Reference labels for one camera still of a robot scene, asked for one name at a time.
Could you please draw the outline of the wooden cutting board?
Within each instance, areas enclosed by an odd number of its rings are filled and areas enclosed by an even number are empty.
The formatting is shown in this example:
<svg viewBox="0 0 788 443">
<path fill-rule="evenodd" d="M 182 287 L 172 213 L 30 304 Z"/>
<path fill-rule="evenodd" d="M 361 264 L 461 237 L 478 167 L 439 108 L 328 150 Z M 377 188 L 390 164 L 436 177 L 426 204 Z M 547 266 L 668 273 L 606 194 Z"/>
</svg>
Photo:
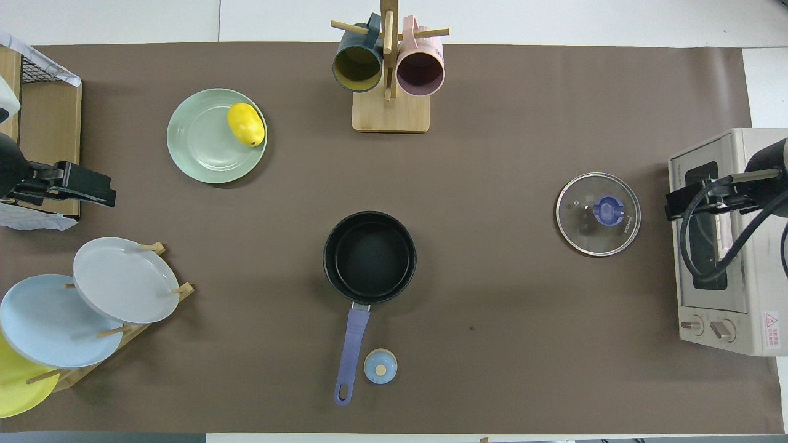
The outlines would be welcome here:
<svg viewBox="0 0 788 443">
<path fill-rule="evenodd" d="M 64 81 L 22 84 L 18 146 L 47 165 L 81 163 L 82 87 Z"/>
<path fill-rule="evenodd" d="M 0 45 L 0 108 L 11 105 L 9 117 L 0 123 L 0 132 L 15 142 L 19 137 L 20 88 L 22 87 L 22 55 Z"/>
</svg>

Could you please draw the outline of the green plate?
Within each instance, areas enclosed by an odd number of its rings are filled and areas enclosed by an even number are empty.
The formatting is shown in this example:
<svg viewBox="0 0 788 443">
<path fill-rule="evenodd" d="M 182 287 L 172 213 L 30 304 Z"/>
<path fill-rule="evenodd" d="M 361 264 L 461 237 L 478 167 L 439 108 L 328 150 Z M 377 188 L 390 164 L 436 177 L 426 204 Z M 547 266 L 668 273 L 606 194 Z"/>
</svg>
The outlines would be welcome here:
<svg viewBox="0 0 788 443">
<path fill-rule="evenodd" d="M 231 106 L 237 103 L 248 104 L 264 119 L 250 98 L 228 88 L 195 92 L 174 110 L 166 143 L 171 159 L 184 174 L 207 184 L 225 184 L 256 168 L 268 140 L 256 146 L 237 140 L 227 121 Z"/>
</svg>

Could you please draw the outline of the light blue plate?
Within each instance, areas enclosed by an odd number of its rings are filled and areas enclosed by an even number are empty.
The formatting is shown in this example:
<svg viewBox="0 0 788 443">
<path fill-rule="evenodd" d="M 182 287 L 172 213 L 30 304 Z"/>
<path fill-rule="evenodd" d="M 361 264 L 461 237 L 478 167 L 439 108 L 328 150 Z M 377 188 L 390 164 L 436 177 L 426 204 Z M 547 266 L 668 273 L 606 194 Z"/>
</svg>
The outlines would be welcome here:
<svg viewBox="0 0 788 443">
<path fill-rule="evenodd" d="M 12 286 L 0 301 L 0 330 L 20 355 L 37 364 L 77 369 L 99 364 L 120 347 L 123 335 L 100 333 L 120 322 L 94 311 L 59 274 L 29 277 Z"/>
</svg>

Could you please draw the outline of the wooden mug tree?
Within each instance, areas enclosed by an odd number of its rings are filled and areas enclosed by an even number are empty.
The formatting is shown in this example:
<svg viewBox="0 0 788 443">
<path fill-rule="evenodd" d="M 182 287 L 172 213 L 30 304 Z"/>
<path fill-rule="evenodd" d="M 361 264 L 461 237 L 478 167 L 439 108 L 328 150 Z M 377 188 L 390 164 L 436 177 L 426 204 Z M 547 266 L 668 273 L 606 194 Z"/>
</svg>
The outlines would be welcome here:
<svg viewBox="0 0 788 443">
<path fill-rule="evenodd" d="M 371 134 L 424 134 L 430 128 L 432 95 L 427 97 L 409 95 L 397 84 L 395 68 L 399 44 L 403 40 L 404 17 L 399 17 L 399 0 L 379 0 L 379 3 L 380 11 L 376 13 L 382 17 L 382 31 L 379 35 L 384 53 L 382 79 L 377 87 L 369 92 L 351 92 L 352 128 L 357 132 Z M 342 30 L 343 33 L 346 30 L 358 34 L 369 33 L 366 29 L 358 27 L 357 23 L 350 25 L 333 20 L 331 26 Z M 442 39 L 449 34 L 450 30 L 447 28 L 428 28 L 427 31 L 416 33 L 416 37 L 439 36 Z"/>
</svg>

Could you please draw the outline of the brown table mat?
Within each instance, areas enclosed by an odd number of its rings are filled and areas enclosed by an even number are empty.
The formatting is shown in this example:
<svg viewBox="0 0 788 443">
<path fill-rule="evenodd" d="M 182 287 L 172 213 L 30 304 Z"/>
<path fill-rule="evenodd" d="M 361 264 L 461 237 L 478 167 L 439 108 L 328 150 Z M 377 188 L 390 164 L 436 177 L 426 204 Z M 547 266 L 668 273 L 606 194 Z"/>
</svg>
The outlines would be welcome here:
<svg viewBox="0 0 788 443">
<path fill-rule="evenodd" d="M 779 434 L 776 362 L 678 336 L 667 160 L 750 114 L 740 50 L 448 45 L 426 134 L 358 134 L 335 43 L 41 47 L 82 79 L 82 163 L 116 205 L 71 229 L 0 229 L 0 295 L 70 274 L 90 239 L 160 241 L 195 293 L 3 431 Z M 195 92 L 264 115 L 265 153 L 225 184 L 184 174 L 166 130 Z M 564 241 L 555 202 L 606 173 L 641 205 L 619 254 Z M 351 303 L 323 270 L 361 210 L 408 227 L 408 288 L 373 306 L 360 373 L 332 400 Z"/>
</svg>

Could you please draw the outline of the yellow plate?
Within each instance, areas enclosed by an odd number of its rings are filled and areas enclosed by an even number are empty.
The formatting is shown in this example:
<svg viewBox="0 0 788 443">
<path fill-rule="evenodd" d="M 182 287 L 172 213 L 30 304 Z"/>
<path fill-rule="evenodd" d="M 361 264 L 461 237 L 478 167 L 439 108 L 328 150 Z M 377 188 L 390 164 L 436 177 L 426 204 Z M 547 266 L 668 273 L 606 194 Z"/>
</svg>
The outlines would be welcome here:
<svg viewBox="0 0 788 443">
<path fill-rule="evenodd" d="M 22 414 L 44 401 L 56 387 L 59 376 L 30 384 L 27 381 L 49 371 L 50 368 L 17 353 L 0 333 L 0 418 Z"/>
</svg>

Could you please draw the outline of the dark teal mug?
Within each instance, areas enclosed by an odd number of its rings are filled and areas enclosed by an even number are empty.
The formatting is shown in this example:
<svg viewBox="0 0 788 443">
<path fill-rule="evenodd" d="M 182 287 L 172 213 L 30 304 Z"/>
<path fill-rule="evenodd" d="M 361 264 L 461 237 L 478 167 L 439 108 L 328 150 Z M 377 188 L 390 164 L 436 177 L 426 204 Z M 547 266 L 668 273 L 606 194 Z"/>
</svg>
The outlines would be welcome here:
<svg viewBox="0 0 788 443">
<path fill-rule="evenodd" d="M 363 93 L 377 87 L 382 79 L 384 53 L 379 37 L 382 17 L 373 12 L 366 23 L 357 23 L 357 26 L 369 33 L 344 31 L 333 59 L 332 72 L 341 87 Z"/>
</svg>

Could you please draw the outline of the glass lid blue knob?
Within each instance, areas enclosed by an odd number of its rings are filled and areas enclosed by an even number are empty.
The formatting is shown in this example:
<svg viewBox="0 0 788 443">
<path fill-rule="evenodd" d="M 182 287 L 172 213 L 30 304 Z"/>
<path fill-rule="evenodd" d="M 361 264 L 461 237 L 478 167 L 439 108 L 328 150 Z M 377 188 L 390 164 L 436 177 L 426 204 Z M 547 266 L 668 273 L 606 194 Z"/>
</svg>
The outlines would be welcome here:
<svg viewBox="0 0 788 443">
<path fill-rule="evenodd" d="M 554 214 L 564 241 L 588 256 L 619 254 L 641 228 L 641 204 L 633 188 L 606 173 L 569 180 L 557 196 Z"/>
</svg>

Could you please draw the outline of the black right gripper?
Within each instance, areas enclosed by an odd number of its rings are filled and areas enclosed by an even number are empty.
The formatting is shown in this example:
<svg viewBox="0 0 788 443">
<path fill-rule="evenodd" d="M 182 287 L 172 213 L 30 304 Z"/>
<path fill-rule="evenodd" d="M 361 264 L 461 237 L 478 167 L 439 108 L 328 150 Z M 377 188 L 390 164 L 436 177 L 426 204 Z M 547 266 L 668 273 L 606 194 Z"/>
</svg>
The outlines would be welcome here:
<svg viewBox="0 0 788 443">
<path fill-rule="evenodd" d="M 690 202 L 709 186 L 706 193 L 706 207 L 696 207 L 688 212 Z M 665 210 L 667 221 L 680 220 L 698 214 L 723 214 L 733 211 L 742 211 L 749 208 L 749 197 L 745 191 L 737 188 L 734 177 L 723 177 L 716 180 L 708 179 L 705 184 L 689 184 L 676 189 L 666 196 Z"/>
</svg>

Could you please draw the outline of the yellow potato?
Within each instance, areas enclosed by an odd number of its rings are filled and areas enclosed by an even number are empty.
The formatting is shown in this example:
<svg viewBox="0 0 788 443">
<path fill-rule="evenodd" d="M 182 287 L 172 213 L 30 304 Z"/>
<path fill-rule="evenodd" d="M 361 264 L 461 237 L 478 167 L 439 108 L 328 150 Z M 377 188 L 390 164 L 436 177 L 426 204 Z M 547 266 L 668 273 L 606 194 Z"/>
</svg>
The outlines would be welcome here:
<svg viewBox="0 0 788 443">
<path fill-rule="evenodd" d="M 255 148 L 265 140 L 265 124 L 258 110 L 248 103 L 235 103 L 226 116 L 228 128 L 240 143 Z"/>
</svg>

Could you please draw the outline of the pink mug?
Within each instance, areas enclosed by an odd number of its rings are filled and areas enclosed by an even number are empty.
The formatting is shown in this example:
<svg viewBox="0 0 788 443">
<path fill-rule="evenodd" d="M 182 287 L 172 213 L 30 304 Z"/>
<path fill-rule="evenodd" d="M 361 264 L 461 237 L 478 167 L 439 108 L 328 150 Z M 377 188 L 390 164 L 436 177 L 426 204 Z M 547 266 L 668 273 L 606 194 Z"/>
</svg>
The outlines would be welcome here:
<svg viewBox="0 0 788 443">
<path fill-rule="evenodd" d="M 416 33 L 427 30 L 419 26 L 414 15 L 403 18 L 403 40 L 398 48 L 395 76 L 403 92 L 417 97 L 433 95 L 445 78 L 441 37 L 416 37 Z"/>
</svg>

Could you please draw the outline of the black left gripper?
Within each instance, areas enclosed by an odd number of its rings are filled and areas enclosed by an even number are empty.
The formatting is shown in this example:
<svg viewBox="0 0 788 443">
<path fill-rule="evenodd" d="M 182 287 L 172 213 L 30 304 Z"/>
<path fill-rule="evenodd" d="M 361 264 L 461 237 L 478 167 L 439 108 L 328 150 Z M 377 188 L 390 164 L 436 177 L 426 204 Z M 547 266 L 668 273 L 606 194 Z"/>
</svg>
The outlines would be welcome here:
<svg viewBox="0 0 788 443">
<path fill-rule="evenodd" d="M 60 186 L 68 191 L 55 193 L 50 190 L 54 180 L 59 179 Z M 79 200 L 99 204 L 102 206 L 115 206 L 116 191 L 109 191 L 111 179 L 107 175 L 97 173 L 72 162 L 58 162 L 57 169 L 40 163 L 29 163 L 20 173 L 16 173 L 16 180 L 11 186 L 11 199 L 36 206 L 43 205 L 46 199 Z M 92 194 L 70 193 L 69 191 L 108 191 L 100 196 Z"/>
</svg>

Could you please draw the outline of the beige toaster oven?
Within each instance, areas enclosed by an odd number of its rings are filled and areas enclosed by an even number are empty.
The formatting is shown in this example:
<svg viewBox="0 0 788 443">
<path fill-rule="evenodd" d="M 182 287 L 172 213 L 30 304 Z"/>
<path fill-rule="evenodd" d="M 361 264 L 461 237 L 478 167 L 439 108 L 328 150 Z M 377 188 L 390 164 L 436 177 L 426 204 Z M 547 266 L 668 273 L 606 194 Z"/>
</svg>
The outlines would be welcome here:
<svg viewBox="0 0 788 443">
<path fill-rule="evenodd" d="M 676 155 L 726 134 L 743 142 L 744 166 L 756 151 L 788 138 L 788 129 L 734 128 Z M 669 189 L 672 173 L 668 162 Z M 706 186 L 690 202 L 692 212 Z M 694 344 L 748 356 L 788 357 L 788 201 L 752 233 L 720 275 L 701 280 L 687 269 L 681 245 L 701 274 L 720 267 L 724 256 L 761 210 L 750 214 L 698 214 L 670 221 L 675 250 L 678 334 Z"/>
</svg>

